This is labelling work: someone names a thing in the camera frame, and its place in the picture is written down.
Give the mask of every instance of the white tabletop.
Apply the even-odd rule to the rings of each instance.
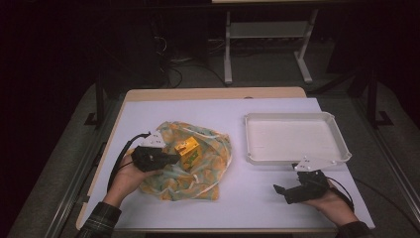
[[[314,208],[287,204],[272,185],[300,185],[291,166],[255,166],[247,161],[244,116],[248,113],[320,112],[315,98],[207,99],[174,101],[128,101],[102,158],[89,202],[80,213],[80,227],[106,193],[109,175],[127,141],[153,131],[164,121],[183,121],[229,134],[232,163],[220,182],[218,200],[161,201],[135,191],[123,202],[116,229],[141,231],[202,232],[316,232],[335,226]],[[326,169],[351,193],[356,215],[368,227],[373,222],[346,165]]]

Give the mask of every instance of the hand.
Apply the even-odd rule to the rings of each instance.
[[[115,207],[120,207],[124,198],[135,191],[145,178],[158,173],[158,171],[144,173],[137,169],[133,163],[127,165],[127,163],[130,163],[132,160],[131,156],[124,157],[120,166],[126,166],[118,170],[103,202]]]
[[[315,207],[337,226],[359,221],[349,206],[333,191],[328,190],[322,197],[302,202]]]

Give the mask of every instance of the drawstring bag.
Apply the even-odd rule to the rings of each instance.
[[[164,122],[157,129],[168,154],[175,154],[176,145],[194,137],[201,147],[202,160],[188,172],[180,162],[167,165],[161,175],[146,178],[140,189],[162,200],[218,199],[218,183],[232,160],[229,136],[183,122]]]

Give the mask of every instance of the person's right hand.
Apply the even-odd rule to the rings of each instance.
[[[302,202],[315,207],[337,226],[359,221],[349,206],[333,191],[328,190],[322,197]]]

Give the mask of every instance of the white tray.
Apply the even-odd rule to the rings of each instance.
[[[347,149],[334,116],[320,113],[250,113],[245,117],[248,160],[291,165],[305,159],[346,162]]]

